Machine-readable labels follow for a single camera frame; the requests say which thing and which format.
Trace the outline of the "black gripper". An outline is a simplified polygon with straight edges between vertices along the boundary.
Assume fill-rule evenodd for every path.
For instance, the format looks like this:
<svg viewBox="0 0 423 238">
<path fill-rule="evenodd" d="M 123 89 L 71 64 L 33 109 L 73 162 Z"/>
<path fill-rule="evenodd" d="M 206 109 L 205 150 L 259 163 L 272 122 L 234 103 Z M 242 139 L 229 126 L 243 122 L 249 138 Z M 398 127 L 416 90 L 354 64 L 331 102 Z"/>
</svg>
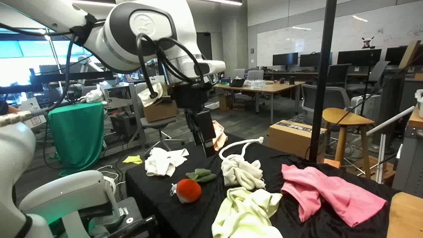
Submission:
<svg viewBox="0 0 423 238">
<path fill-rule="evenodd" d="M 216 154 L 213 139 L 216 138 L 210 111 L 205 107 L 210 84 L 176 84 L 171 86 L 171 97 L 179 109 L 184 110 L 186 125 L 208 158 Z"/>
</svg>

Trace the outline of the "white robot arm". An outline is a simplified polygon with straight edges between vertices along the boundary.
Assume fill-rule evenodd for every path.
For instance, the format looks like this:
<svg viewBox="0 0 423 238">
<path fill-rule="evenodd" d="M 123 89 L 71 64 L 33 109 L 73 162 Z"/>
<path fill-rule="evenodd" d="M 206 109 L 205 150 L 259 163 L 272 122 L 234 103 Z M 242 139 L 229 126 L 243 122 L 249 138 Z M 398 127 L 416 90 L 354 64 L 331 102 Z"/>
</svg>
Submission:
<svg viewBox="0 0 423 238">
<path fill-rule="evenodd" d="M 206 60 L 197 44 L 197 31 L 186 0 L 1 0 L 25 17 L 62 35 L 93 53 L 107 68 L 144 72 L 159 60 L 171 73 L 171 97 L 185 111 L 197 146 L 210 156 L 213 123 L 205 109 L 210 76 L 226 70 L 220 60 Z"/>
</svg>

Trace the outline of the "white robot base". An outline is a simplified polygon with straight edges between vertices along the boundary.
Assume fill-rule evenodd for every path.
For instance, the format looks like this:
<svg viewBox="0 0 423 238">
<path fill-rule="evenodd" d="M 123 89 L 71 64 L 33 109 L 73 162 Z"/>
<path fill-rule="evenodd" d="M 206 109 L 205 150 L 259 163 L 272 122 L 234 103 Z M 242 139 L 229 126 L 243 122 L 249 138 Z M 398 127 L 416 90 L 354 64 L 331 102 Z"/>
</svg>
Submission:
<svg viewBox="0 0 423 238">
<path fill-rule="evenodd" d="M 36 136 L 27 125 L 0 128 L 1 238 L 148 238 L 155 234 L 156 218 L 144 218 L 132 197 L 118 203 L 99 171 L 57 179 L 16 204 L 13 187 L 34 152 Z"/>
</svg>

